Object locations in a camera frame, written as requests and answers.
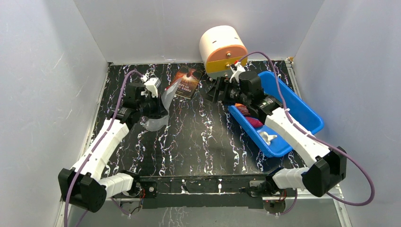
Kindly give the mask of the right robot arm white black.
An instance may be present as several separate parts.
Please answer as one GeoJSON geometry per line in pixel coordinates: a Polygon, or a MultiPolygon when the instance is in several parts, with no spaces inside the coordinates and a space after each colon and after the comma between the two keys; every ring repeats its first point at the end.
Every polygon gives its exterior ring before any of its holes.
{"type": "Polygon", "coordinates": [[[279,168],[266,180],[267,192],[308,190],[321,197],[346,177],[346,152],[320,142],[323,120],[272,72],[245,71],[219,78],[205,98],[227,105],[229,112],[267,157],[294,150],[302,168],[279,168]]]}

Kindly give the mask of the clear zip bag orange zipper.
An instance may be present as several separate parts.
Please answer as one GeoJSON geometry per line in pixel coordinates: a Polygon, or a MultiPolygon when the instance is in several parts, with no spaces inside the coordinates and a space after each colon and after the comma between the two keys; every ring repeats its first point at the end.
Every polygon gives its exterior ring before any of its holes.
{"type": "Polygon", "coordinates": [[[170,104],[175,96],[175,93],[178,89],[180,82],[176,81],[172,83],[161,95],[161,117],[157,119],[155,117],[148,117],[147,121],[145,122],[144,128],[148,131],[158,131],[165,125],[168,125],[169,122],[169,109],[170,104]]]}

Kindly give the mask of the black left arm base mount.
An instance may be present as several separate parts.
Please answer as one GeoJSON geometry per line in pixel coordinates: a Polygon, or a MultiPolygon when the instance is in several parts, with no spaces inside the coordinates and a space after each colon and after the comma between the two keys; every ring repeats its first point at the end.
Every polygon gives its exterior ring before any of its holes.
{"type": "Polygon", "coordinates": [[[157,197],[156,182],[141,182],[133,179],[106,179],[106,183],[102,183],[106,191],[106,198],[112,198],[118,194],[124,194],[128,197],[140,198],[141,202],[144,199],[153,199],[157,197]]]}

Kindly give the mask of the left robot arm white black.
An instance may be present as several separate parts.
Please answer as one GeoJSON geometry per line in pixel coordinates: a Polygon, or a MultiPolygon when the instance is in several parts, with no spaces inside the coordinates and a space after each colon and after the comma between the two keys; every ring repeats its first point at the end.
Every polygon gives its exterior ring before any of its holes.
{"type": "Polygon", "coordinates": [[[125,96],[105,119],[101,131],[84,155],[70,168],[58,175],[62,200],[90,212],[97,212],[106,199],[124,193],[139,195],[139,176],[123,170],[102,178],[102,172],[117,146],[142,117],[158,120],[167,115],[158,91],[160,80],[130,83],[124,88],[125,96]]]}

